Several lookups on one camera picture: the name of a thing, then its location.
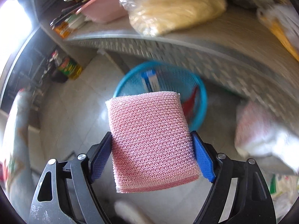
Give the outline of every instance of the pink bowl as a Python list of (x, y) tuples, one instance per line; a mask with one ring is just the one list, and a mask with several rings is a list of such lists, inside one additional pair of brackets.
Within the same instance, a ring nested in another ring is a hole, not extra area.
[(83, 13), (92, 21), (101, 24), (108, 24), (128, 14), (119, 4), (119, 0), (90, 0), (76, 12), (78, 13)]

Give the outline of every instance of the pink sponge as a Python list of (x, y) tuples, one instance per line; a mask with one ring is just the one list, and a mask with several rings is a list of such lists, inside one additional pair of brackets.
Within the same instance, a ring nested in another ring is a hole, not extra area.
[(179, 94), (145, 93), (106, 104), (118, 193), (171, 188), (198, 178)]

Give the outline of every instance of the yellow item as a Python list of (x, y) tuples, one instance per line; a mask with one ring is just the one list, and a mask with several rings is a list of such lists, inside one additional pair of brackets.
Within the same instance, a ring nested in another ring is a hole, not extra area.
[(294, 56), (297, 61), (299, 61), (299, 55), (296, 49), (292, 46), (292, 44), (288, 40), (288, 38), (284, 35), (280, 22), (277, 19), (274, 20), (271, 26), (269, 27), (269, 29), (271, 33), (273, 33), (279, 39), (279, 41), (288, 50), (288, 52), (290, 52), (291, 55)]
[(150, 36), (207, 22), (226, 10), (225, 0), (134, 0), (134, 3), (129, 10), (130, 23), (140, 34)]
[(61, 38), (66, 38), (69, 36), (69, 34), (72, 32), (68, 28), (68, 23), (66, 21), (63, 21), (58, 26), (54, 27), (53, 30), (60, 35)]
[(57, 67), (57, 69), (71, 80), (77, 79), (82, 72), (82, 66), (80, 66), (74, 59), (68, 56), (63, 58), (61, 64)]
[(286, 37), (280, 21), (274, 16), (267, 15), (267, 12), (263, 12), (262, 10), (258, 10), (258, 19), (271, 31), (271, 33), (276, 36), (276, 38), (279, 39), (288, 52), (290, 52), (291, 55), (294, 56), (297, 61), (299, 61), (297, 50), (292, 46), (291, 42)]

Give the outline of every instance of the blue container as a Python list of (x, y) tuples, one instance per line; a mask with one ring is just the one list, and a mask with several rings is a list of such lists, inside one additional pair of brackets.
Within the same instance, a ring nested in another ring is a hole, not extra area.
[(193, 118), (189, 120), (188, 124), (190, 131), (198, 130), (207, 112), (207, 92), (199, 76), (181, 67), (154, 61), (144, 62), (134, 67), (124, 76), (113, 97), (136, 95), (151, 91), (146, 78), (148, 74), (156, 74), (160, 91), (179, 93), (181, 103), (188, 100), (194, 88), (198, 86)]

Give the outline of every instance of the shelf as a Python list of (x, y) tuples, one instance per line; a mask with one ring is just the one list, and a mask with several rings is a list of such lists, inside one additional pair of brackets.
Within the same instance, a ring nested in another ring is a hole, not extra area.
[[(202, 41), (212, 41), (247, 55), (261, 64), (251, 66), (257, 70), (271, 69), (285, 78), (291, 85), (290, 90), (297, 94), (299, 89), (299, 64), (282, 46), (279, 40), (256, 19), (254, 13), (231, 6), (218, 19), (191, 29), (172, 32), (163, 37), (139, 35), (130, 25), (129, 18), (123, 17), (110, 24), (89, 22), (73, 32), (67, 41), (94, 38), (134, 38), (164, 41), (187, 47), (201, 46)], [(273, 79), (273, 73), (267, 71)]]
[(53, 4), (39, 20), (43, 31), (69, 56), (75, 59), (81, 66), (86, 67), (93, 57), (96, 55), (96, 50), (90, 48), (80, 48), (66, 43), (52, 28), (50, 22), (61, 13), (61, 10), (71, 3), (66, 3), (63, 0)]
[(161, 37), (138, 34), (128, 17), (89, 22), (66, 41), (183, 66), (259, 101), (299, 133), (299, 63), (248, 10), (230, 5), (218, 19)]

